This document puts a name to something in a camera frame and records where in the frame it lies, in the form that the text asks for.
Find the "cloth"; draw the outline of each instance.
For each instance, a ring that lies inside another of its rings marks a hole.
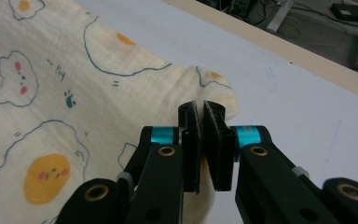
[[[74,1],[0,0],[0,223],[54,223],[82,183],[116,180],[145,125],[176,126],[179,105],[204,100],[237,112],[222,76],[164,61]],[[184,223],[213,202],[201,169]]]

